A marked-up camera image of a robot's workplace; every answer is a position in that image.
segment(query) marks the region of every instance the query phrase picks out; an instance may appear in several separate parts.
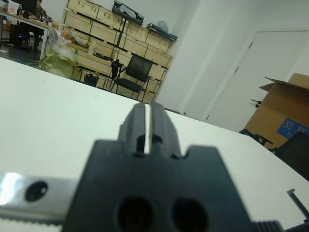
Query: plastic bag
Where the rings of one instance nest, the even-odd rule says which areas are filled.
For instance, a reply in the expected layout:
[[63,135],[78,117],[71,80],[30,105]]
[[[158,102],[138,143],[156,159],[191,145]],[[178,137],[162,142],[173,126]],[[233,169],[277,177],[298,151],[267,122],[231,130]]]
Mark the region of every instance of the plastic bag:
[[40,60],[41,70],[62,76],[68,79],[73,78],[73,69],[78,66],[77,56],[64,45],[71,43],[61,37],[60,32],[50,29],[50,46]]
[[160,27],[163,31],[165,32],[169,32],[169,27],[168,27],[168,24],[164,21],[158,21],[157,24],[156,24],[158,27]]
[[81,37],[79,36],[79,34],[75,33],[74,31],[72,31],[72,35],[75,39],[75,43],[78,44],[79,46],[82,46],[82,47],[85,47],[85,48],[88,48],[88,44],[85,43]]

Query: white table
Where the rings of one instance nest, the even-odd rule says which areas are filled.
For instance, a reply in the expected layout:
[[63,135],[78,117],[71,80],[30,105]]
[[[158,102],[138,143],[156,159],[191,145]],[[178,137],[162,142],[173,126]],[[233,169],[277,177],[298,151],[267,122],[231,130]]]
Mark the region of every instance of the white table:
[[20,22],[27,23],[31,26],[34,26],[36,28],[40,28],[40,29],[44,30],[43,43],[42,43],[41,56],[40,56],[40,59],[42,59],[42,57],[44,56],[45,49],[46,49],[47,37],[48,37],[50,27],[48,25],[44,24],[44,23],[41,23],[41,22],[29,20],[29,19],[23,18],[21,16],[17,16],[17,15],[13,15],[13,14],[10,14],[10,13],[4,12],[4,11],[0,11],[0,41],[2,40],[3,16],[13,17]]
[[[0,171],[79,178],[96,139],[116,140],[137,102],[0,58]],[[183,153],[215,146],[252,220],[277,219],[285,229],[304,216],[288,190],[309,208],[309,183],[250,137],[168,112]],[[59,231],[0,221],[0,231]]]

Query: mesh chair back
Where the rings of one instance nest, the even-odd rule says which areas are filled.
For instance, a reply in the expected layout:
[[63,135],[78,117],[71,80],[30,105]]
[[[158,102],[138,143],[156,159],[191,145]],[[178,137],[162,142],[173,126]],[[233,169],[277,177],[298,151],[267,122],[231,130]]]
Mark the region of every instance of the mesh chair back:
[[126,74],[142,82],[146,82],[152,65],[152,62],[133,55],[126,69]]
[[278,148],[276,156],[309,181],[309,135],[295,134]]

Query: cardboard box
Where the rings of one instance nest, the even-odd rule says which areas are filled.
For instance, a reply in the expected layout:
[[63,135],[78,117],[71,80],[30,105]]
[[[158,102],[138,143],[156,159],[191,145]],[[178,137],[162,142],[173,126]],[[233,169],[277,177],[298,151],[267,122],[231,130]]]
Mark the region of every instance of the cardboard box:
[[289,80],[289,83],[297,86],[301,86],[304,88],[309,88],[309,76],[294,73]]
[[266,147],[280,147],[297,132],[309,134],[309,76],[295,73],[290,82],[260,87],[268,91],[246,129],[273,142]]

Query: floor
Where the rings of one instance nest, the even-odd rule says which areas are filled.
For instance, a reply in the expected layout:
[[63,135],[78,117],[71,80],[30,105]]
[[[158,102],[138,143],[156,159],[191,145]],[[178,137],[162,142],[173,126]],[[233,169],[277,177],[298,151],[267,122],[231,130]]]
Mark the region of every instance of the floor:
[[0,44],[0,57],[38,69],[40,61],[40,53],[34,52],[33,50],[20,49],[11,44],[6,43],[5,41],[9,37],[10,37],[9,33],[3,31],[2,33],[3,43]]

